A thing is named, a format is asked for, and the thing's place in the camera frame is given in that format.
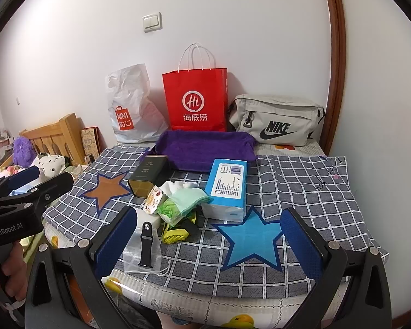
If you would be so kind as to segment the person's left hand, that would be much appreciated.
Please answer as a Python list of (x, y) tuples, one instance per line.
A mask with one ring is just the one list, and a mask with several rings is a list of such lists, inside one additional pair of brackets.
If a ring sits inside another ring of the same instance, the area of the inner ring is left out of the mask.
[(17, 301), (23, 301), (26, 298), (28, 279), (26, 278), (24, 249), (20, 241), (13, 243), (12, 250), (2, 265), (2, 271), (8, 278), (6, 293)]

